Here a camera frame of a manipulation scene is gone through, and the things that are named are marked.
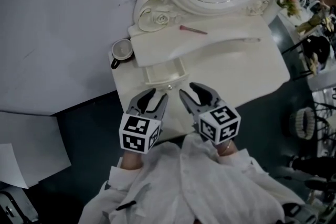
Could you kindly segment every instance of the white shirt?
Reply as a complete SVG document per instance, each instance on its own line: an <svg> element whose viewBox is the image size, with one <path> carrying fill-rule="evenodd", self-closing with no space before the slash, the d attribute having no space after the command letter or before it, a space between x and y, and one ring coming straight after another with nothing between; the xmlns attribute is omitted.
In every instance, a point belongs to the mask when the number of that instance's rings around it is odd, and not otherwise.
<svg viewBox="0 0 336 224"><path fill-rule="evenodd" d="M282 204L304 204L247 150L219 157L198 134L187 135L182 149L154 147L141 169L112 167L107 184L84 207L80 224L275 224L284 221Z"/></svg>

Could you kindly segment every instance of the mug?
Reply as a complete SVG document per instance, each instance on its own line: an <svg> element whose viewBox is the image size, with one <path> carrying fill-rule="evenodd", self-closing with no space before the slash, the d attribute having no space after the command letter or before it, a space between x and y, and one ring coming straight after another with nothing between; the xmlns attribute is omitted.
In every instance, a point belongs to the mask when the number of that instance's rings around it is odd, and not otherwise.
<svg viewBox="0 0 336 224"><path fill-rule="evenodd" d="M120 39L112 45L112 69L116 69L121 62L128 61L133 55L132 44L129 39Z"/></svg>

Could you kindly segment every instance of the basket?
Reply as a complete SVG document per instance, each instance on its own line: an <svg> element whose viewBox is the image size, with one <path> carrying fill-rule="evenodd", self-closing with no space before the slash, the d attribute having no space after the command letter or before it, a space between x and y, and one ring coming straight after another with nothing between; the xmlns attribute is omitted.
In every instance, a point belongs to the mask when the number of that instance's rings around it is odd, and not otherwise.
<svg viewBox="0 0 336 224"><path fill-rule="evenodd" d="M289 118L289 132L299 138L311 140L315 131L315 114L312 108L300 109Z"/></svg>

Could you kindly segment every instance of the white wall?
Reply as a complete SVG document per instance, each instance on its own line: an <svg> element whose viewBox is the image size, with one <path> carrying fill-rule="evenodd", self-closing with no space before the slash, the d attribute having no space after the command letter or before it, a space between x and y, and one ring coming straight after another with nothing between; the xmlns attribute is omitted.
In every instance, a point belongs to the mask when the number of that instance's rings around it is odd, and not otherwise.
<svg viewBox="0 0 336 224"><path fill-rule="evenodd" d="M50 115L115 90L135 0L0 0L0 111Z"/></svg>

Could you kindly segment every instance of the red brush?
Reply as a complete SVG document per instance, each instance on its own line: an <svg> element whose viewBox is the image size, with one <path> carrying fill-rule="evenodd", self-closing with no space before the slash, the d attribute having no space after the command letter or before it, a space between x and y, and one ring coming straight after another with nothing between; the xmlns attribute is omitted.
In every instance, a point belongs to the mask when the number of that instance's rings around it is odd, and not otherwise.
<svg viewBox="0 0 336 224"><path fill-rule="evenodd" d="M194 29L194 28L189 28L189 27L186 27L184 25L180 26L180 30L187 30L187 31L191 31L191 32L195 32L195 33L199 33L199 34L203 34L203 35L208 34L207 32L203 32L201 30L197 30L197 29Z"/></svg>

